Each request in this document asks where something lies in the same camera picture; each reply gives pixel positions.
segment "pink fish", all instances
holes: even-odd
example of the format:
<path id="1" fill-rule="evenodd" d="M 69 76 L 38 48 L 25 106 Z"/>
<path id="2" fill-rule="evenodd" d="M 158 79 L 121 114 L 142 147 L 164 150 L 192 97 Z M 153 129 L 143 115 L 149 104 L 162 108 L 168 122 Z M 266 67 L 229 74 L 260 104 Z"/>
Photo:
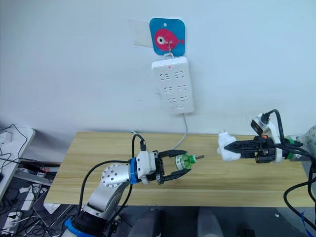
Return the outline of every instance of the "pink fish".
<path id="1" fill-rule="evenodd" d="M 155 43 L 162 51 L 169 52 L 169 43 L 172 50 L 178 43 L 184 44 L 184 41 L 178 40 L 170 30 L 160 29 L 155 33 Z"/>

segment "white wall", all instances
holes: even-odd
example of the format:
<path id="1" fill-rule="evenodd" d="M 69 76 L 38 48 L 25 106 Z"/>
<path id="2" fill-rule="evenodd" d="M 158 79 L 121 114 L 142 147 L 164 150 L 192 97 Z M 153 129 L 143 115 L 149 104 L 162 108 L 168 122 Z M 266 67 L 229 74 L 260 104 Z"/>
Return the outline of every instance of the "white wall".
<path id="1" fill-rule="evenodd" d="M 183 132 L 127 19 L 186 24 L 190 133 L 253 134 L 278 108 L 286 134 L 316 123 L 315 0 L 2 0 L 0 121 L 32 127 L 28 157 L 61 161 L 77 131 Z"/>

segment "green bottle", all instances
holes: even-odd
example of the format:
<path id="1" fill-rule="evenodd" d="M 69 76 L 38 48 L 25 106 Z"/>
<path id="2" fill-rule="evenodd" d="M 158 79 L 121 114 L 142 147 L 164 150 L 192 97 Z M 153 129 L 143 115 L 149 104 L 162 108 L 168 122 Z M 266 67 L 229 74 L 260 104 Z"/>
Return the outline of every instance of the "green bottle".
<path id="1" fill-rule="evenodd" d="M 178 170 L 191 169 L 192 164 L 196 163 L 195 155 L 182 154 L 175 157 L 176 167 Z"/>

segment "fish sticker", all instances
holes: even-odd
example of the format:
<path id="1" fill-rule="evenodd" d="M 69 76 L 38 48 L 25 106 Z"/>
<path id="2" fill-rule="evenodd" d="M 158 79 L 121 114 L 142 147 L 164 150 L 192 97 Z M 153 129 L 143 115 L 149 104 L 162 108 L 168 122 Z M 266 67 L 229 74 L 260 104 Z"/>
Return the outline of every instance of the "fish sticker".
<path id="1" fill-rule="evenodd" d="M 179 19 L 153 18 L 149 23 L 156 54 L 165 55 L 171 50 L 176 57 L 185 53 L 185 25 Z"/>
<path id="2" fill-rule="evenodd" d="M 155 33 L 155 44 L 162 51 L 169 52 L 169 44 L 171 51 L 178 43 L 184 44 L 184 40 L 178 40 L 177 37 L 167 29 L 160 29 Z"/>

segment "power strip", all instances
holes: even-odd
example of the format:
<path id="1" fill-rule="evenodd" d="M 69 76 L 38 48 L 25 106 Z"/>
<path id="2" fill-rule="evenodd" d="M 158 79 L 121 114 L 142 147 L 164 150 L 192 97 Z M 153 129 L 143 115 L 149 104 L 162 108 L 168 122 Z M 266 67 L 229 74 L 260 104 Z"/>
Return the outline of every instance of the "power strip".
<path id="1" fill-rule="evenodd" d="M 194 111 L 193 93 L 186 57 L 178 57 L 152 63 L 154 77 L 164 102 L 171 114 L 184 114 Z"/>
<path id="2" fill-rule="evenodd" d="M 21 220 L 21 217 L 22 217 L 21 211 L 10 212 L 8 214 L 8 218 L 5 222 L 5 225 L 2 229 L 1 234 L 9 235 L 8 232 L 15 234 L 18 230 L 18 227 L 19 227 L 19 223 L 16 223 L 16 222 Z"/>

